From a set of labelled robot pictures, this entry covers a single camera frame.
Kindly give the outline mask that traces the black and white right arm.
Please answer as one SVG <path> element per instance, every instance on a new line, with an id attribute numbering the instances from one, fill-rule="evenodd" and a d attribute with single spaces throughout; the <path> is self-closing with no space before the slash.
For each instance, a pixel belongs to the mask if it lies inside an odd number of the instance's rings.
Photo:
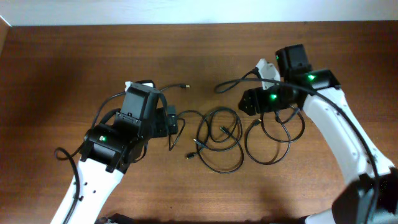
<path id="1" fill-rule="evenodd" d="M 397 223 L 397 168 L 371 141 L 329 69 L 314 70 L 302 44 L 260 59 L 252 70 L 262 83 L 246 90 L 239 109 L 249 116 L 297 105 L 320 130 L 335 156 L 346 188 L 330 209 L 299 223 Z"/>

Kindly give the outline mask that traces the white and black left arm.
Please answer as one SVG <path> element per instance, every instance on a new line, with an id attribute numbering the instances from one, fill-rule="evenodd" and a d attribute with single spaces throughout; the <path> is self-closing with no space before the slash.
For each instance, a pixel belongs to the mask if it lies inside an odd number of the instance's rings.
<path id="1" fill-rule="evenodd" d="M 74 162 L 71 184 L 52 223 L 94 223 L 129 166 L 140 161 L 152 138 L 178 131 L 175 107 L 152 80 L 126 82 L 123 105 L 95 118 Z"/>

